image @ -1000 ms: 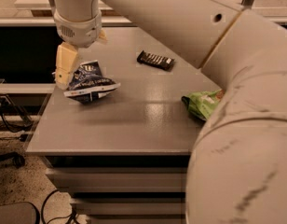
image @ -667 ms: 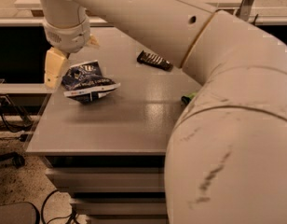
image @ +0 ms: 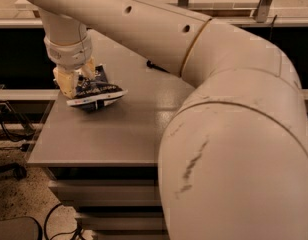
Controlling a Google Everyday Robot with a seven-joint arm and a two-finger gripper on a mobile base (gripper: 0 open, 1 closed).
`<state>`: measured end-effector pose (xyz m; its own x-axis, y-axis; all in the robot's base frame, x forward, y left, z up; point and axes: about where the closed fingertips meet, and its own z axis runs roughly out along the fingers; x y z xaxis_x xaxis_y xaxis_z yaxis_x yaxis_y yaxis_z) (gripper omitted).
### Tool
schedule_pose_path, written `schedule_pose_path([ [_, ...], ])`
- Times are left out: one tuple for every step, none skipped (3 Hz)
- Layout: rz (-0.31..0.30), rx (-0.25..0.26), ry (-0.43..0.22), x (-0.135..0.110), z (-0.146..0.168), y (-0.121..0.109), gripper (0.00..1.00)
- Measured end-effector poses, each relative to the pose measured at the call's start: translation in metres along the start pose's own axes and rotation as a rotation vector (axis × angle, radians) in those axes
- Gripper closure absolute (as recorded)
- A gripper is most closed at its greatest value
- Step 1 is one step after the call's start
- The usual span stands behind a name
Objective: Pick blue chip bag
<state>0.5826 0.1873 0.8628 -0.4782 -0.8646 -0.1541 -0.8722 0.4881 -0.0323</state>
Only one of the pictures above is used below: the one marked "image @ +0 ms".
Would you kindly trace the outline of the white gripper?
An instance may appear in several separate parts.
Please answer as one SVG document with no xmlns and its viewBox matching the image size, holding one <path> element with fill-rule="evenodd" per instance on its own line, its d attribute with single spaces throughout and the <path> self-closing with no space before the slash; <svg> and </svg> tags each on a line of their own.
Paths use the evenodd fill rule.
<svg viewBox="0 0 308 240">
<path fill-rule="evenodd" d="M 62 94 L 69 99 L 77 95 L 80 71 L 89 79 L 95 78 L 95 62 L 92 55 L 91 36 L 87 35 L 81 41 L 71 45 L 59 45 L 44 38 L 48 57 L 57 66 L 53 69 L 54 78 Z"/>
</svg>

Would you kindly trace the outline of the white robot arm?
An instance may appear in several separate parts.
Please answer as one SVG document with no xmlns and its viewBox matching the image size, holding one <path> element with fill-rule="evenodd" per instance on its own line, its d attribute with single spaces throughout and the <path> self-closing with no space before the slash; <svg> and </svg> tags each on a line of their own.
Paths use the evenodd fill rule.
<svg viewBox="0 0 308 240">
<path fill-rule="evenodd" d="M 75 19 L 193 87 L 160 145 L 171 240 L 308 240 L 308 119 L 275 45 L 153 0 L 28 0 Z"/>
</svg>

